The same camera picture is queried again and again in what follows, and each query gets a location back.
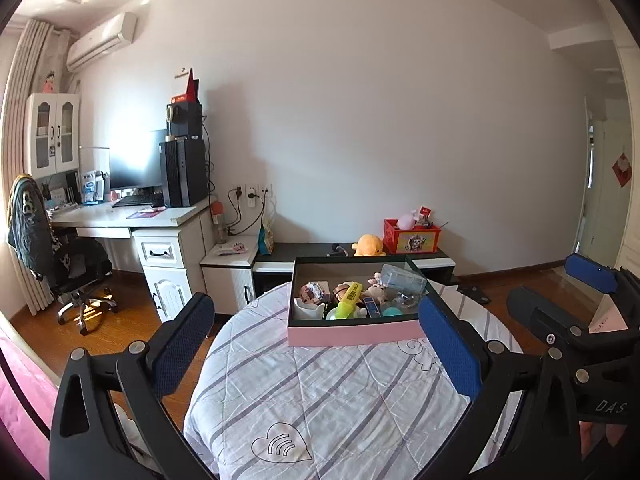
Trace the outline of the blue gold slim box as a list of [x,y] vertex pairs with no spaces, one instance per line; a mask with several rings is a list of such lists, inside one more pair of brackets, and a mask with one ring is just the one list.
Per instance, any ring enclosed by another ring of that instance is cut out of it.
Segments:
[[367,316],[369,318],[380,318],[382,316],[380,307],[372,297],[363,296],[362,303],[367,310]]

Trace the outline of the pink pig doll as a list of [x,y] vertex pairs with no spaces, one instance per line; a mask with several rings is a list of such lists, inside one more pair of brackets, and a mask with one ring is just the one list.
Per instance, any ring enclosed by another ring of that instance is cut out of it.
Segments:
[[362,292],[363,297],[372,298],[379,306],[386,301],[386,287],[382,283],[382,274],[376,272],[368,279],[369,286]]

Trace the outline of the yellow highlighter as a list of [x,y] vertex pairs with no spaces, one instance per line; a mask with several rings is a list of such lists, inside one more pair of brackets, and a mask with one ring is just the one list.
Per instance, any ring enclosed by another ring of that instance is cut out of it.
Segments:
[[358,282],[352,282],[352,286],[349,287],[343,300],[336,304],[335,318],[337,320],[347,320],[355,315],[361,292],[362,285]]

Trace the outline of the pink block figure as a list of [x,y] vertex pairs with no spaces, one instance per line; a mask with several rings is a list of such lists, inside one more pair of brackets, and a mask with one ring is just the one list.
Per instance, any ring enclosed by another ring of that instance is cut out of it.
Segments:
[[299,289],[299,297],[304,304],[329,304],[331,291],[326,281],[310,281]]

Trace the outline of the rose gold bottle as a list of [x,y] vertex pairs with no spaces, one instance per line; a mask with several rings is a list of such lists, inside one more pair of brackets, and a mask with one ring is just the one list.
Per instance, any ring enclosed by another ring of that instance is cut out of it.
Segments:
[[352,286],[352,282],[343,282],[338,284],[333,289],[333,298],[334,302],[338,304],[343,300],[344,296],[347,294],[349,287]]

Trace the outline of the white door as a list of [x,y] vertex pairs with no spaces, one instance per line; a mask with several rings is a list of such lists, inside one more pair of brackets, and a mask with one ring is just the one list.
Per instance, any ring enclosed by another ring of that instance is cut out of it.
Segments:
[[587,158],[575,250],[614,266],[622,244],[631,191],[631,123],[623,99],[604,110],[587,107]]

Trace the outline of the black bathroom scale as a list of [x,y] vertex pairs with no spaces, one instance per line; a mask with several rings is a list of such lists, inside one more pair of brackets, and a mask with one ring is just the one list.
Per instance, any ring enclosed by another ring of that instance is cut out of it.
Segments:
[[491,303],[491,299],[476,285],[459,285],[458,292],[463,296],[471,298],[481,306],[487,306]]

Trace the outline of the pink bedding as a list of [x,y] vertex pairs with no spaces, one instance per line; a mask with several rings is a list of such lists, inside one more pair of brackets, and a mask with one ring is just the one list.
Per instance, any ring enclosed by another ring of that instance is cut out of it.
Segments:
[[50,437],[60,380],[7,318],[1,319],[1,477],[50,477]]

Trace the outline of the black office chair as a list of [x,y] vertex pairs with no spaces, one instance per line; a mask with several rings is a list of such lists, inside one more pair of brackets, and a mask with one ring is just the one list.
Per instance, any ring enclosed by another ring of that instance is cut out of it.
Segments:
[[54,284],[50,291],[56,300],[66,304],[58,310],[58,324],[66,323],[65,315],[75,310],[79,333],[89,333],[87,322],[104,310],[116,313],[118,305],[105,281],[113,274],[113,266],[105,248],[93,238],[78,237],[54,252]]

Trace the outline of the low black white cabinet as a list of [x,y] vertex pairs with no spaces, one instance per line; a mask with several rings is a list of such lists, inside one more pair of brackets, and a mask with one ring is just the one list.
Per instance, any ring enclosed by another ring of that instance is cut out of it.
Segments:
[[341,278],[353,278],[364,283],[386,262],[418,269],[438,284],[457,281],[454,260],[441,250],[371,258],[333,255],[330,243],[278,243],[270,255],[261,255],[252,238],[243,245],[246,251],[242,254],[224,255],[214,249],[201,261],[206,292],[223,315],[234,315],[265,292],[289,282],[299,286],[307,280],[320,280],[335,285]]

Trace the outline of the pink plush in box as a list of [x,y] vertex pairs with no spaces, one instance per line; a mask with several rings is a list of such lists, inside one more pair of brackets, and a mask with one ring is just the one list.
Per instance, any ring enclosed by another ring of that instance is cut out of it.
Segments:
[[409,212],[408,214],[403,214],[396,221],[396,226],[398,230],[401,231],[411,231],[416,226],[416,217],[413,212]]

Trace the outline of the blue snack bag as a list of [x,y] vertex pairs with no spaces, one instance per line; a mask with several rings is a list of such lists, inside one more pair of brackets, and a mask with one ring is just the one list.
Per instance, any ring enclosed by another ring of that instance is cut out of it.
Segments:
[[258,231],[258,252],[261,256],[269,256],[273,252],[274,239],[271,229],[271,222],[265,217],[260,219],[260,228]]

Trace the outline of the yellow octopus plush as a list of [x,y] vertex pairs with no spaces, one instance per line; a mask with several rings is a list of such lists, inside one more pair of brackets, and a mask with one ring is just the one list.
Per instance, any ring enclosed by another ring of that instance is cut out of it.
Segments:
[[383,241],[376,235],[364,234],[352,244],[355,257],[381,257],[385,255]]

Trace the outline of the doll on cabinet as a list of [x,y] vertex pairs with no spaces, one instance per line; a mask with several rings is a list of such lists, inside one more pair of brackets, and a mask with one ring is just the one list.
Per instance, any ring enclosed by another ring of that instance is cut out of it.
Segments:
[[55,93],[55,72],[53,70],[47,74],[46,78],[43,81],[43,93]]

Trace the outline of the white air conditioner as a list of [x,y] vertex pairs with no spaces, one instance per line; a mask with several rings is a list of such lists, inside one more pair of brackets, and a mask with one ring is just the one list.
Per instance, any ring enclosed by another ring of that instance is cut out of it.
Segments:
[[132,44],[137,22],[136,14],[122,12],[87,32],[70,46],[67,69],[78,73],[101,56]]

